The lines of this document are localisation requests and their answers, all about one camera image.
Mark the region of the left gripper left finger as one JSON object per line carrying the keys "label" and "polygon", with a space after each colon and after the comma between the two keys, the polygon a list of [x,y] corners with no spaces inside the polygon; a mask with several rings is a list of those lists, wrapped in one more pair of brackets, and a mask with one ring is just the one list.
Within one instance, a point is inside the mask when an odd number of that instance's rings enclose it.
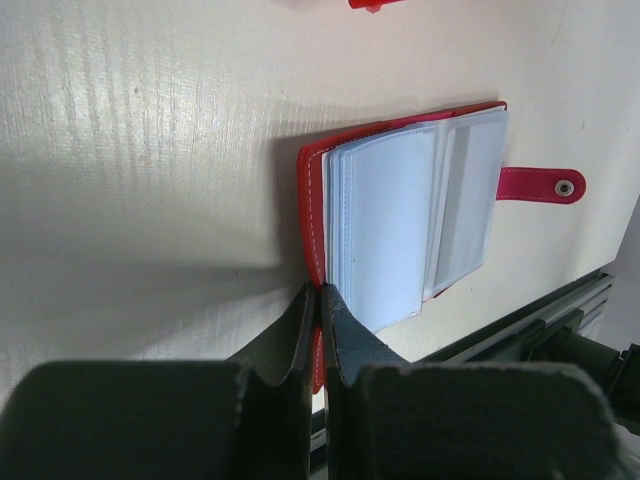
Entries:
{"label": "left gripper left finger", "polygon": [[5,479],[305,479],[316,292],[226,360],[57,361],[1,413]]}

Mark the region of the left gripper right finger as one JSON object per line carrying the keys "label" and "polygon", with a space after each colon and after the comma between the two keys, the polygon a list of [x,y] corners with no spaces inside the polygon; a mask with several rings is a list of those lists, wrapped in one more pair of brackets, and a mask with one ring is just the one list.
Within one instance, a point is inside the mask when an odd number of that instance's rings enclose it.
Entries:
{"label": "left gripper right finger", "polygon": [[321,293],[333,479],[621,479],[596,383],[559,363],[409,363]]}

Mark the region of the red leather card holder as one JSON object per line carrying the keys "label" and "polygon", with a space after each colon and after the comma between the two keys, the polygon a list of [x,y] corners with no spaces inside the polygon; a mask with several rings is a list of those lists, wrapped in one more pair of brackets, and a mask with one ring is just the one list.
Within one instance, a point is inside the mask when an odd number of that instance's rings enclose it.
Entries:
{"label": "red leather card holder", "polygon": [[311,281],[378,332],[480,268],[500,201],[571,205],[575,169],[504,164],[507,105],[489,101],[362,125],[297,156]]}

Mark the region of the red plastic bin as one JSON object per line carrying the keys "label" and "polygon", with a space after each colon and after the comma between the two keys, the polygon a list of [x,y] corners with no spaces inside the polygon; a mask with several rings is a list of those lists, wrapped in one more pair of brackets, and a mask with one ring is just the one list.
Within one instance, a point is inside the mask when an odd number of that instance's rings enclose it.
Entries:
{"label": "red plastic bin", "polygon": [[402,0],[348,0],[348,4],[354,10],[362,9],[370,13],[376,13],[386,5],[401,1]]}

